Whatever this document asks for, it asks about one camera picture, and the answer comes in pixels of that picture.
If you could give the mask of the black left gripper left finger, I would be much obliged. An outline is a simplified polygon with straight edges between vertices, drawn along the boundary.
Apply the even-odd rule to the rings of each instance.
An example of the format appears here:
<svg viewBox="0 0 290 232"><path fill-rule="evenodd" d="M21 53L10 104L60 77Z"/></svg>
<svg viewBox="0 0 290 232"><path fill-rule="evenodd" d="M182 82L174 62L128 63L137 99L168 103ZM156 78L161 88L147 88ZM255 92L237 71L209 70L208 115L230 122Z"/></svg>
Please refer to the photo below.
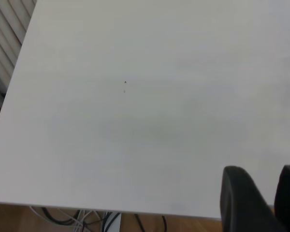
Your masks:
<svg viewBox="0 0 290 232"><path fill-rule="evenodd" d="M226 166L220 193L224 232L284 232L251 176L241 167Z"/></svg>

